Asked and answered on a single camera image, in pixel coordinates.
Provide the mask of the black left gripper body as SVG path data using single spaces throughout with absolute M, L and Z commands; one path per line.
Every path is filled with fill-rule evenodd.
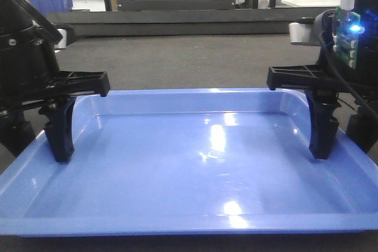
M 27 0 L 1 0 L 1 114 L 64 110 L 54 45 L 61 34 Z

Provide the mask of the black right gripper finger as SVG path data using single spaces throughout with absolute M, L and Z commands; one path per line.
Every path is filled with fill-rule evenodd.
M 270 90 L 343 90 L 341 81 L 318 65 L 269 67 L 266 84 Z
M 305 90 L 311 119 L 309 149 L 316 159 L 328 159 L 334 145 L 339 121 L 334 111 L 340 104 L 337 92 L 330 90 Z

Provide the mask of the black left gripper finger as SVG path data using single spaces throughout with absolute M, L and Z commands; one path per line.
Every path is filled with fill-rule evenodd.
M 69 162 L 74 152 L 72 115 L 75 97 L 59 97 L 38 112 L 47 117 L 44 132 L 57 162 Z
M 106 97 L 110 91 L 107 72 L 60 71 L 54 78 L 53 95 L 82 96 L 99 94 Z

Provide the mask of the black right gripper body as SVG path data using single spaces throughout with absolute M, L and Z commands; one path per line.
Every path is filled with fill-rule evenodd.
M 364 152 L 377 142 L 377 0 L 340 0 L 338 5 L 360 15 L 364 33 L 359 36 L 357 63 L 354 70 L 346 66 L 333 51 L 332 21 L 335 9 L 316 18 L 302 18 L 290 27 L 309 26 L 307 43 L 317 43 L 321 49 L 317 62 L 326 72 L 336 76 L 343 84 L 342 92 L 349 93 L 357 105 L 356 114 L 350 116 L 347 136 Z

